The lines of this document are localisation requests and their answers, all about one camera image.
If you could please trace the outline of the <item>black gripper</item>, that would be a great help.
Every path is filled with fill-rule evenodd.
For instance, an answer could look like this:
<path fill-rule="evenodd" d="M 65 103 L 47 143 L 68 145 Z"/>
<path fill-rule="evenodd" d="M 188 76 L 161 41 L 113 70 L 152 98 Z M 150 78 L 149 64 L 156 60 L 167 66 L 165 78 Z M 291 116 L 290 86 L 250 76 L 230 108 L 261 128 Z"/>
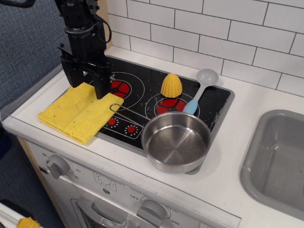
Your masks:
<path fill-rule="evenodd" d="M 73 88 L 84 82 L 84 71 L 93 74 L 96 98 L 99 100 L 111 90 L 110 60 L 105 56 L 106 37 L 104 28 L 65 28 L 68 44 L 61 44 L 61 64 Z"/>

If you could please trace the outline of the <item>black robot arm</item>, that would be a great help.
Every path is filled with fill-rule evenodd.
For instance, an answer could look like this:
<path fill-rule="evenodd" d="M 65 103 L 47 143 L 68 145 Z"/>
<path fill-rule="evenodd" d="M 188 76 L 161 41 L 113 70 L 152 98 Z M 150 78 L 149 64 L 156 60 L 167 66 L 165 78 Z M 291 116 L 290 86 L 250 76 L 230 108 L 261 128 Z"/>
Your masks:
<path fill-rule="evenodd" d="M 60 44 L 61 64 L 70 85 L 81 85 L 85 74 L 91 75 L 97 99 L 111 90 L 112 63 L 105 56 L 111 36 L 105 36 L 108 23 L 97 15 L 96 0 L 57 0 L 64 19 L 69 44 Z"/>

